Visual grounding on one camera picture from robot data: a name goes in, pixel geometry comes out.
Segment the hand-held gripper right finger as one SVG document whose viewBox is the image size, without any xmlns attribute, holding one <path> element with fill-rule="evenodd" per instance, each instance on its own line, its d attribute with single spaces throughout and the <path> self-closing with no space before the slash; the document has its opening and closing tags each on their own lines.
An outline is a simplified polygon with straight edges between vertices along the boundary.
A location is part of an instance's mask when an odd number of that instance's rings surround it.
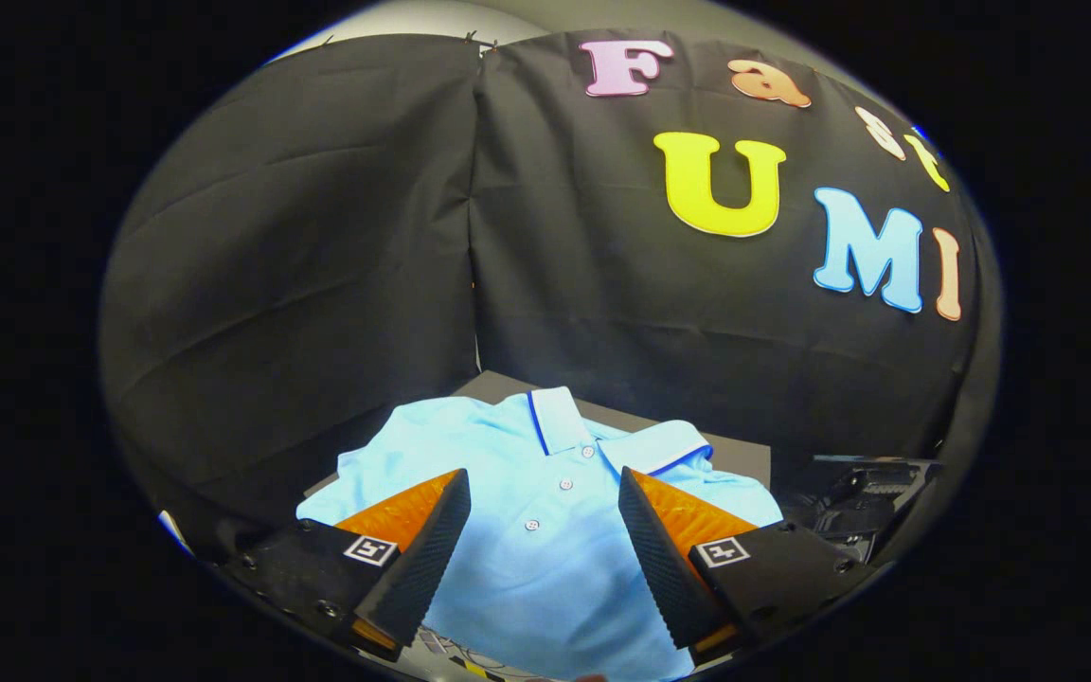
<svg viewBox="0 0 1091 682">
<path fill-rule="evenodd" d="M 633 469 L 618 508 L 672 643 L 697 665 L 772 648 L 883 575 L 798 523 L 753 524 Z"/>
</svg>

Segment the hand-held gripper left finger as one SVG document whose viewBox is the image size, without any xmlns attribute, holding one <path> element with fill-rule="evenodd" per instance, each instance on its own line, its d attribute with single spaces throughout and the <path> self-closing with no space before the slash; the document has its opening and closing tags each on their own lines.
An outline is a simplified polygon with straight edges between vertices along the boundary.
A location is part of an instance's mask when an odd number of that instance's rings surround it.
<svg viewBox="0 0 1091 682">
<path fill-rule="evenodd" d="M 332 647 L 395 663 L 469 515 L 468 472 L 454 469 L 338 523 L 297 521 L 224 563 L 224 577 Z"/>
</svg>

